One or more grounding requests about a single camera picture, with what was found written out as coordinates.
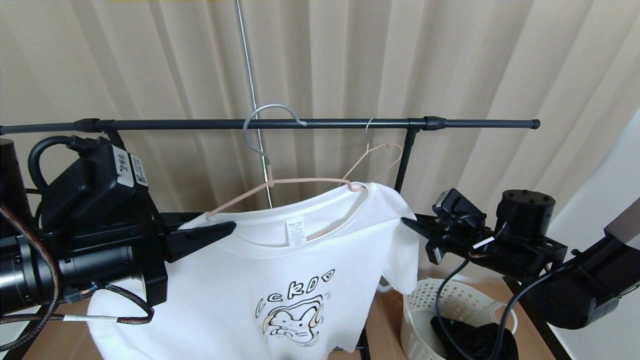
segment hanger hook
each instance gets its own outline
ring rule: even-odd
[[[369,119],[369,121],[367,122],[367,126],[364,127],[364,137],[367,139],[367,146],[369,146],[369,144],[371,144],[371,139],[369,138],[369,124],[371,124],[371,122],[373,120],[375,120],[376,118],[372,117],[371,119]]]
[[[293,111],[290,107],[283,105],[283,104],[267,104],[267,105],[262,105],[261,107],[257,108],[256,110],[254,110],[251,115],[249,115],[246,120],[244,121],[244,124],[242,126],[242,132],[244,135],[244,142],[246,142],[246,144],[251,148],[251,150],[257,152],[258,154],[260,154],[261,156],[264,157],[264,163],[267,166],[271,165],[271,160],[269,160],[269,156],[267,156],[267,154],[264,151],[261,151],[260,149],[258,149],[257,147],[253,146],[250,142],[249,139],[247,137],[247,129],[249,128],[249,123],[251,122],[251,120],[253,120],[253,117],[258,115],[258,113],[262,110],[268,109],[268,108],[283,108],[285,110],[287,110],[293,117],[294,119],[296,119],[296,122],[299,123],[302,126],[307,126],[307,122],[300,120],[300,118],[298,117],[298,114],[296,114],[295,111]]]

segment pink hanger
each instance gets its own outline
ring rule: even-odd
[[[364,136],[365,136],[365,138],[367,139],[367,147],[365,148],[365,152],[364,152],[364,154],[362,154],[362,156],[360,157],[360,159],[358,159],[358,161],[356,161],[356,163],[355,163],[355,164],[353,164],[353,166],[351,167],[351,169],[349,169],[349,171],[347,171],[347,174],[345,174],[345,176],[344,176],[344,177],[342,177],[343,179],[346,179],[346,178],[347,178],[347,176],[349,176],[349,174],[353,171],[353,169],[355,169],[355,168],[356,168],[356,166],[358,166],[358,164],[359,164],[360,162],[362,162],[362,160],[363,160],[364,158],[366,158],[366,157],[367,157],[367,155],[369,155],[373,150],[380,149],[381,147],[386,146],[387,148],[390,148],[391,146],[395,146],[395,147],[397,147],[398,149],[400,149],[400,156],[398,156],[398,159],[396,159],[393,163],[391,163],[391,165],[389,165],[389,167],[387,168],[387,170],[386,170],[386,171],[389,171],[389,169],[390,169],[390,168],[392,168],[392,167],[393,167],[393,166],[394,166],[398,161],[400,161],[400,159],[402,159],[402,152],[403,152],[403,148],[402,148],[400,145],[396,144],[396,143],[388,143],[388,142],[387,142],[387,143],[383,143],[383,144],[380,144],[380,145],[378,145],[378,146],[375,146],[373,149],[370,149],[370,148],[369,148],[370,143],[371,143],[371,139],[369,138],[369,133],[368,133],[368,131],[369,131],[369,124],[371,124],[371,122],[372,122],[374,119],[375,119],[374,117],[373,117],[373,118],[371,118],[371,119],[369,120],[369,122],[367,123],[367,126],[364,128]],[[382,176],[382,174],[384,174],[384,172],[383,172],[383,173],[381,173],[380,175],[376,176],[376,177],[373,179],[373,182],[375,182],[375,181],[376,181],[380,176]]]
[[[261,151],[260,149],[256,148],[255,146],[253,146],[250,142],[249,139],[247,138],[247,129],[249,128],[249,123],[251,122],[251,120],[253,119],[254,116],[256,116],[256,114],[258,114],[260,111],[265,110],[267,108],[283,108],[285,110],[287,110],[293,117],[294,119],[296,119],[296,122],[301,124],[302,126],[307,126],[307,123],[304,121],[301,121],[300,118],[298,117],[298,115],[295,113],[295,111],[293,111],[292,109],[290,109],[290,107],[283,105],[283,104],[267,104],[267,105],[263,105],[260,108],[257,108],[256,110],[254,110],[251,115],[249,115],[246,120],[244,121],[243,124],[243,134],[244,134],[244,140],[247,143],[247,145],[249,145],[249,147],[257,152],[258,154],[262,155],[264,157],[264,163],[267,167],[267,182],[254,188],[251,189],[249,191],[247,191],[246,193],[236,197],[235,199],[217,207],[216,209],[213,209],[212,211],[208,212],[206,217],[207,219],[216,213],[219,213],[220,211],[228,208],[229,206],[246,199],[247,197],[253,195],[254,193],[259,192],[260,190],[268,187],[273,187],[273,185],[275,184],[292,184],[292,183],[313,183],[316,181],[323,181],[323,182],[328,182],[328,183],[342,183],[342,184],[347,184],[347,187],[349,188],[349,190],[351,190],[352,192],[359,192],[362,191],[365,187],[364,186],[359,186],[357,188],[353,187],[353,184],[351,184],[351,181],[345,180],[345,179],[334,179],[334,178],[330,178],[330,177],[301,177],[301,178],[296,178],[296,179],[273,179],[273,172],[271,170],[271,160],[269,159],[269,156],[264,152]]]

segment cartoon drawing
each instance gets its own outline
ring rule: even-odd
[[[318,341],[317,326],[322,323],[323,297],[318,295],[290,306],[272,309],[262,324],[262,333],[285,336],[301,346],[309,347]]]

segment curtain fold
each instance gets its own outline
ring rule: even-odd
[[[598,166],[640,105],[640,2],[241,1],[258,104],[300,117],[540,119],[538,130],[418,134],[402,195],[429,213],[457,187],[495,218],[503,190],[557,199]],[[252,110],[233,1],[0,3],[3,125],[102,119],[243,119]],[[268,110],[262,118],[288,117]],[[402,130],[369,131],[373,145]],[[267,130],[277,177],[342,177],[362,130]],[[45,135],[15,135],[21,159]],[[204,211],[263,182],[241,131],[123,132],[162,211]],[[392,186],[396,150],[350,176]],[[74,155],[52,149],[48,179]],[[27,184],[30,179],[22,166]],[[274,206],[332,184],[273,188]],[[266,208],[255,195],[234,211]]]

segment laundry basket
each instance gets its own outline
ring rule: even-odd
[[[431,319],[436,316],[436,295],[441,284],[441,279],[421,280],[413,293],[404,296],[400,341],[409,360],[444,359],[444,347],[431,327]],[[504,304],[456,281],[449,281],[445,285],[440,298],[442,316],[475,327],[497,322],[495,312],[501,306]],[[513,310],[511,316],[511,332],[515,333],[518,318]]]

